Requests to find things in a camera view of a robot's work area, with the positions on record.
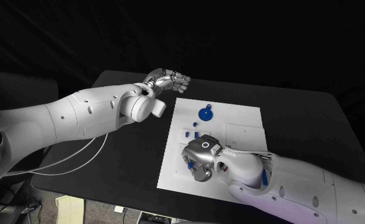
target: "black table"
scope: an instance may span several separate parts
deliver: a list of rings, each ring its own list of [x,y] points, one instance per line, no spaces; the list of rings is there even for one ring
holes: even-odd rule
[[[93,87],[141,82],[145,74],[105,71]],[[365,182],[365,153],[338,104],[327,93],[191,80],[180,94],[164,91],[158,99],[167,108],[141,123],[109,133],[103,149],[89,164],[61,176],[35,175],[32,186],[66,195],[193,221],[286,223],[250,206],[157,189],[175,98],[196,99],[260,108],[268,151],[302,160],[337,175]],[[89,147],[43,173],[60,173],[83,164],[100,147]],[[43,165],[69,156],[89,140],[56,144]]]

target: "small blue piece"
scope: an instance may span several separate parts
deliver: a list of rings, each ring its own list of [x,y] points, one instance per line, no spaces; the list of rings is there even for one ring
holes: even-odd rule
[[[213,113],[211,113],[210,109],[211,109],[211,106],[207,105],[206,108],[203,108],[203,109],[198,111],[198,118],[200,118],[200,120],[207,121],[207,120],[211,119]]]
[[[265,170],[262,169],[262,184],[263,186],[268,186],[268,178],[265,176]]]

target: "dark backdrop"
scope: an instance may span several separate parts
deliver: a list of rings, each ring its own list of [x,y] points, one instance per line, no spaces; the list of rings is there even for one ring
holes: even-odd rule
[[[0,71],[60,98],[103,70],[330,93],[361,141],[365,0],[0,0]]]

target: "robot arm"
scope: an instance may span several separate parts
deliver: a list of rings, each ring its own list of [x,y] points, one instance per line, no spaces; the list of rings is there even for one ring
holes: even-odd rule
[[[35,150],[99,137],[149,113],[159,117],[165,104],[155,91],[170,88],[181,93],[190,78],[161,69],[151,73],[155,80],[149,77],[144,83],[84,89],[48,104],[0,111],[0,178]]]
[[[320,167],[269,152],[221,147],[208,135],[188,142],[181,158],[197,182],[217,176],[234,199],[284,220],[365,223],[365,184]]]

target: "silver robot hand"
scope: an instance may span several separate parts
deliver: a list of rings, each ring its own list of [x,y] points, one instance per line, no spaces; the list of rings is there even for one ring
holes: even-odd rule
[[[220,150],[219,141],[206,134],[191,140],[184,147],[181,159],[197,182],[206,182],[210,179],[213,162]]]
[[[183,93],[187,89],[188,82],[190,77],[161,68],[152,70],[142,80],[142,83],[152,89],[155,96],[159,95],[162,90],[172,90]]]

